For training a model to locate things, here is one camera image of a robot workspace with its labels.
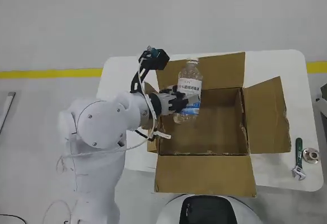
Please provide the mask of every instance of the bottle cap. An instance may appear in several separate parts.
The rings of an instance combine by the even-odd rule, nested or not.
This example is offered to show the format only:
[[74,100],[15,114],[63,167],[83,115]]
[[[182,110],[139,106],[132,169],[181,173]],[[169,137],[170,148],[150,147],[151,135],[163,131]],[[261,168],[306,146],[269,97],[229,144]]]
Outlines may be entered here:
[[198,64],[199,59],[198,58],[188,58],[187,63],[194,63]]

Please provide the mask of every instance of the green wrench handle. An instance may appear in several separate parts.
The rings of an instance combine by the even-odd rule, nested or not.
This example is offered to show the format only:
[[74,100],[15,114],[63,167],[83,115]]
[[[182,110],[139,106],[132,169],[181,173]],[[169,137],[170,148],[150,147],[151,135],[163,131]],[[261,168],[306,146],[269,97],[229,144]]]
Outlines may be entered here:
[[303,155],[303,140],[301,138],[296,139],[296,166],[303,169],[302,165],[302,155]]

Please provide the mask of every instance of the metal nut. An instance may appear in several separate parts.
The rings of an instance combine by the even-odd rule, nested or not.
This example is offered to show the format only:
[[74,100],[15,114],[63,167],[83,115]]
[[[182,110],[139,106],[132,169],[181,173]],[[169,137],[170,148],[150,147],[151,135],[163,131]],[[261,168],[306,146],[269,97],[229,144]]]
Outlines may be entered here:
[[319,151],[314,148],[305,148],[302,155],[304,160],[310,164],[316,164],[320,161]]

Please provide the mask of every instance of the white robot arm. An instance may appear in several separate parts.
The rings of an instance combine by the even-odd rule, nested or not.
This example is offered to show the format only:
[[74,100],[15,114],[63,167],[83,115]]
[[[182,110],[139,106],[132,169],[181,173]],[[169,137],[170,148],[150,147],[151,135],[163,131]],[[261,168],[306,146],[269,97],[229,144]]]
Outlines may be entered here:
[[[124,168],[125,151],[155,135],[170,136],[156,129],[157,117],[180,112],[187,104],[199,100],[198,95],[185,96],[177,87],[159,93],[144,93],[142,81],[150,69],[164,69],[169,57],[162,49],[149,47],[141,55],[130,92],[120,93],[114,100],[76,100],[59,115],[59,130],[66,140],[70,159],[68,169],[75,176],[74,190],[79,193],[71,223],[119,222],[119,210],[114,201],[115,186]],[[152,132],[145,136],[137,128],[152,119]],[[144,136],[143,142],[127,147],[126,131]]]

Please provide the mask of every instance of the black cable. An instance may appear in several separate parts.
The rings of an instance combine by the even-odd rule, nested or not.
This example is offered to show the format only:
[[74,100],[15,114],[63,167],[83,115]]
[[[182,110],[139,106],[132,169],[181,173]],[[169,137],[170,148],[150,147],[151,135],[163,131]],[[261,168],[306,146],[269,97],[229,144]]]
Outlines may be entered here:
[[14,218],[18,218],[19,220],[21,220],[24,224],[28,224],[27,221],[25,221],[23,218],[19,217],[19,216],[14,216],[12,214],[0,214],[0,216],[10,216],[10,217],[14,217]]

